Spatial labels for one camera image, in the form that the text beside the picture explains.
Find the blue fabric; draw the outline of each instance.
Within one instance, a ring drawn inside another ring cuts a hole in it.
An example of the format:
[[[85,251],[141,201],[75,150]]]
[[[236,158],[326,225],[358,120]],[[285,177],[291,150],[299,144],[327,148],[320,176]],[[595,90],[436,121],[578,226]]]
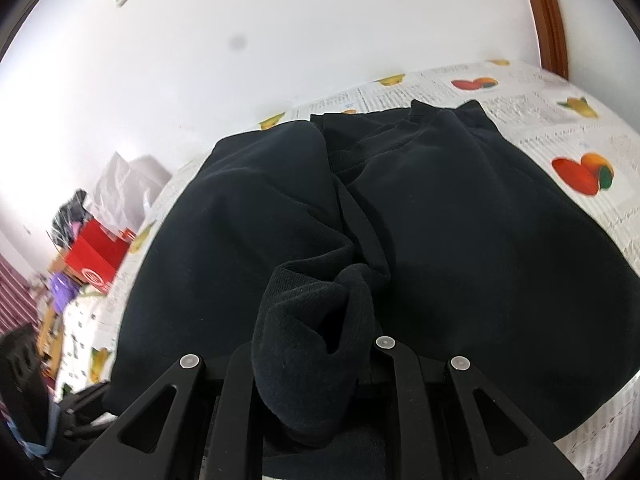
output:
[[[46,456],[49,451],[51,451],[51,447],[53,446],[53,440],[56,437],[56,431],[58,430],[58,419],[60,418],[60,407],[53,402],[53,399],[49,397],[49,423],[47,425],[47,436],[45,438],[45,445],[42,444],[34,444],[33,442],[25,442],[25,440],[20,435],[18,428],[15,427],[15,424],[12,420],[7,421],[7,426],[14,434],[15,439],[18,442],[23,443],[24,451],[29,458],[37,456],[42,458]]]

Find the brown wooden frame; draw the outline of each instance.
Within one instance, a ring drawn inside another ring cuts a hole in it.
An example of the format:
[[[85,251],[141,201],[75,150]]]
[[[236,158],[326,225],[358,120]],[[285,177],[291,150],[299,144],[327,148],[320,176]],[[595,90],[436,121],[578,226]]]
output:
[[[569,79],[564,26],[558,0],[529,0],[538,32],[542,68]]]

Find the white wall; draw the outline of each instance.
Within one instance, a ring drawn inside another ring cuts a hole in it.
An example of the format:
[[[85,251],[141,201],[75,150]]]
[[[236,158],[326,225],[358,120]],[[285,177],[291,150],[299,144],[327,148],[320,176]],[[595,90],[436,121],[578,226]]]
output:
[[[612,0],[559,0],[569,78],[640,132],[640,41]]]
[[[16,248],[7,240],[6,236],[0,232],[0,254],[9,264],[25,278],[33,274],[33,267],[25,260]]]
[[[498,57],[540,62],[528,0],[41,0],[0,63],[0,230],[43,269],[114,150],[174,171],[291,105]]]

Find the black metal bracket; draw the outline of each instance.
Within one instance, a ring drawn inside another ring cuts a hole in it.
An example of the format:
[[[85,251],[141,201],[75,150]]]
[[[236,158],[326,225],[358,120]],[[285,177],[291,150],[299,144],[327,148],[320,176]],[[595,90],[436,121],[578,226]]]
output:
[[[581,480],[538,428],[465,358],[374,345],[357,395],[388,398],[389,478]],[[258,480],[267,416],[251,347],[230,360],[185,356],[76,462],[63,480]]]

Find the black sweatshirt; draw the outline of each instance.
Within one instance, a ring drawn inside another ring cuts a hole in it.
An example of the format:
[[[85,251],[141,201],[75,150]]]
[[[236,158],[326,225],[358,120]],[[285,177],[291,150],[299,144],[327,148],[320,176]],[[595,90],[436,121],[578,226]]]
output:
[[[471,359],[555,440],[640,368],[639,285],[477,102],[313,116],[217,143],[142,264],[106,406],[253,337],[264,402],[321,441],[378,320]]]

